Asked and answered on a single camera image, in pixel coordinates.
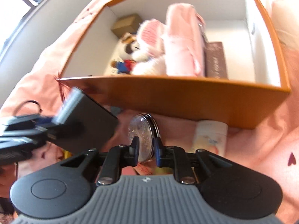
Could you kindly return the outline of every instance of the white jar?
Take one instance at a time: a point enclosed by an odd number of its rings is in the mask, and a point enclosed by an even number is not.
[[[204,148],[219,156],[225,155],[226,137],[228,126],[226,123],[202,120],[199,121],[196,127],[191,152],[199,148]]]

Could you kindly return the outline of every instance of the white lid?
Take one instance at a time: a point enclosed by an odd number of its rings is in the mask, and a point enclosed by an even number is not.
[[[227,135],[228,125],[223,122],[214,120],[202,120],[197,123],[196,134],[201,133],[217,133]]]

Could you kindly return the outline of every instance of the pink bed sheet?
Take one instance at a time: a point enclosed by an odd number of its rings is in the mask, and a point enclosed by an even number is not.
[[[46,48],[30,73],[24,76],[12,91],[0,110],[0,117],[10,116],[23,101],[36,100],[42,105],[43,115],[54,115],[62,101],[55,76],[62,70],[71,51],[97,11],[110,0],[93,0],[77,17],[69,28]],[[226,157],[275,179],[283,189],[283,202],[277,217],[284,223],[294,223],[299,219],[299,13],[287,0],[261,0],[272,17],[282,43],[291,87],[291,96],[271,116],[255,130],[229,129]],[[292,17],[292,26],[286,26],[277,11]],[[37,111],[35,105],[25,105],[19,114]],[[128,143],[127,126],[134,111],[124,111],[119,115],[120,125],[103,151],[120,143]],[[189,150],[196,123],[189,120],[154,115],[161,129],[165,145],[177,145]],[[19,175],[53,164],[62,157],[62,151],[54,144],[34,151],[34,157],[20,164]],[[137,171],[151,174],[154,163]],[[14,166],[5,166],[0,177],[0,196],[8,197],[8,190],[15,179]]]

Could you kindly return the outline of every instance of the open storage box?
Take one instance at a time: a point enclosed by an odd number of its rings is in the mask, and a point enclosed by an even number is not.
[[[209,41],[222,41],[228,78],[104,76],[118,38],[117,18],[137,13],[165,22],[173,3],[190,3],[206,21]],[[112,0],[69,57],[61,82],[99,103],[191,120],[255,128],[289,95],[280,44],[259,0]]]

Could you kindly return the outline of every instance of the glittery compact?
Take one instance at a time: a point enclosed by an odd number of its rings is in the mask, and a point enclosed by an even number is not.
[[[160,136],[159,129],[154,118],[149,114],[137,114],[130,121],[128,138],[139,137],[138,162],[145,163],[154,155],[154,139]]]

